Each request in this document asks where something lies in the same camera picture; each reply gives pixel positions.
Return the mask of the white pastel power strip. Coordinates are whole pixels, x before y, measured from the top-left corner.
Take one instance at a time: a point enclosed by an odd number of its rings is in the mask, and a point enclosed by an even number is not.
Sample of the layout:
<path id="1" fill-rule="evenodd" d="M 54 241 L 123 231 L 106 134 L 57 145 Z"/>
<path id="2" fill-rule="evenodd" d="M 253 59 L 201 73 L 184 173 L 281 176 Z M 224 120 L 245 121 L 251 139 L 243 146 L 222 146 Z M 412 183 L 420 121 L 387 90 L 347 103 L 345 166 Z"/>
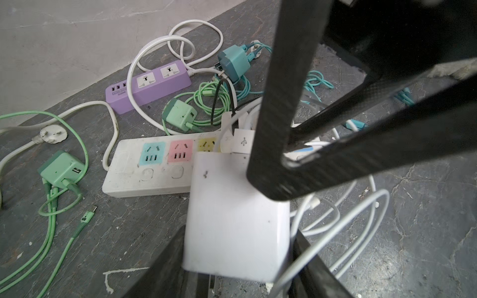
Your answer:
<path id="1" fill-rule="evenodd" d="M 251 153 L 216 151 L 220 133 L 121 140 L 102 190 L 117 198 L 186 192 L 205 201 L 261 197 L 246 177 Z"/>

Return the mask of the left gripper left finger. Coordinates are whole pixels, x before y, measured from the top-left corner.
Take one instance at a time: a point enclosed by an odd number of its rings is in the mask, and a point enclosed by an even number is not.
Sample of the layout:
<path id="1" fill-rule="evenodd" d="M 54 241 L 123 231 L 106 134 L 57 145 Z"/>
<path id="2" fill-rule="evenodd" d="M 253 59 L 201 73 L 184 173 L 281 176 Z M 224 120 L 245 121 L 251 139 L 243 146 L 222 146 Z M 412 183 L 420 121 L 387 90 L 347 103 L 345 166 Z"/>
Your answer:
<path id="1" fill-rule="evenodd" d="M 123 296 L 125 298 L 207 298 L 209 277 L 199 275 L 196 289 L 188 284 L 190 272 L 182 268 L 186 227 L 159 254 L 146 273 Z"/>

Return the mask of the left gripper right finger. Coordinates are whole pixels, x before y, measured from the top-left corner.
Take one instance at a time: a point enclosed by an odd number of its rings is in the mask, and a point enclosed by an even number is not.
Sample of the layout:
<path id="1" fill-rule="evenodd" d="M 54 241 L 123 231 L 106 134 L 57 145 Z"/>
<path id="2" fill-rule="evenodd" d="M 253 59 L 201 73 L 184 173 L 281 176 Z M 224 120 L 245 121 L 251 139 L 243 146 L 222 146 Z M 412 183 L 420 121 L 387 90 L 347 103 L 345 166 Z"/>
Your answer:
<path id="1" fill-rule="evenodd" d="M 351 298 L 349 291 L 329 271 L 316 255 L 292 279 L 289 298 Z"/>

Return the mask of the green charger plug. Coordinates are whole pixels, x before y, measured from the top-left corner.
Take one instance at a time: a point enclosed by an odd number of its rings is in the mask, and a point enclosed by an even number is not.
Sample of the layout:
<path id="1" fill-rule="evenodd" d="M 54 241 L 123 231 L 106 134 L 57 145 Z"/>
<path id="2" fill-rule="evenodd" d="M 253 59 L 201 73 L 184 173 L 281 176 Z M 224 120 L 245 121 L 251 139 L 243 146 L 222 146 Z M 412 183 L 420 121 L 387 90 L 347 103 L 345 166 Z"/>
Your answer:
<path id="1" fill-rule="evenodd" d="M 66 188 L 77 183 L 85 174 L 85 164 L 73 155 L 59 150 L 37 170 L 38 174 L 52 186 Z"/>
<path id="2" fill-rule="evenodd" d="M 182 132 L 188 132 L 192 129 L 197 115 L 198 112 L 194 107 L 178 99 L 172 99 L 166 104 L 162 119 Z"/>

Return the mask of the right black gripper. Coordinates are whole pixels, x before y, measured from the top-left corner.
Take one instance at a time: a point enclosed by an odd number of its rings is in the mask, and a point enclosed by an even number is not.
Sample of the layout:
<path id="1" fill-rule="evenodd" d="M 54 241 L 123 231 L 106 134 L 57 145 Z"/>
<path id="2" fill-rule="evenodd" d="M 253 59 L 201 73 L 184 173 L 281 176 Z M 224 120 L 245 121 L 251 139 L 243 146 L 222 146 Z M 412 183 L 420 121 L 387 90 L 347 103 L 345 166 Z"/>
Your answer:
<path id="1" fill-rule="evenodd" d="M 366 77 L 293 128 L 320 43 Z M 288 201 L 366 175 L 475 150 L 477 79 L 472 76 L 302 160 L 284 157 L 393 96 L 435 65 L 476 55 L 475 1 L 283 1 L 248 181 L 266 197 Z"/>

